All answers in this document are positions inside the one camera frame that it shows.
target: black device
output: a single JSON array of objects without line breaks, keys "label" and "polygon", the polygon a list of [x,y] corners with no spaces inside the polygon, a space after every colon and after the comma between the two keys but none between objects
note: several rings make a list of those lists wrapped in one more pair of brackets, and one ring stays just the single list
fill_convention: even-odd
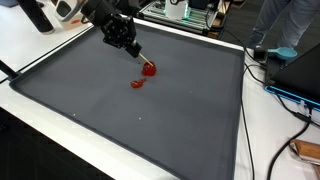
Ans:
[{"label": "black device", "polygon": [[36,0],[17,0],[17,2],[39,32],[42,34],[51,34],[54,32],[52,24]]},{"label": "black device", "polygon": [[320,44],[286,65],[276,57],[267,61],[265,89],[320,111]]},{"label": "black device", "polygon": [[136,29],[131,16],[122,17],[107,0],[65,1],[56,7],[56,17],[70,20],[78,11],[104,33],[103,42],[125,50],[134,58],[139,56],[141,46],[136,42]]}]

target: electronic equipment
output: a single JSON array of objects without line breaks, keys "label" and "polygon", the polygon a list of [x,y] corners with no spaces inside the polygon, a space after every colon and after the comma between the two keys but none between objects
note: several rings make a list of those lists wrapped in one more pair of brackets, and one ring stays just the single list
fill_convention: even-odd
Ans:
[{"label": "electronic equipment", "polygon": [[265,90],[320,111],[320,44],[290,64],[276,57],[267,60]]}]

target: gray work surface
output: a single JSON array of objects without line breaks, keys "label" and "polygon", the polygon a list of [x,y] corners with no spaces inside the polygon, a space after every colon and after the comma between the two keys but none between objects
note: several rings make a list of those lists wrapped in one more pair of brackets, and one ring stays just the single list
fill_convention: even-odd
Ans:
[{"label": "gray work surface", "polygon": [[181,179],[233,179],[243,52],[141,25],[137,34],[158,69],[140,89],[130,82],[142,60],[99,29],[10,85]]}]

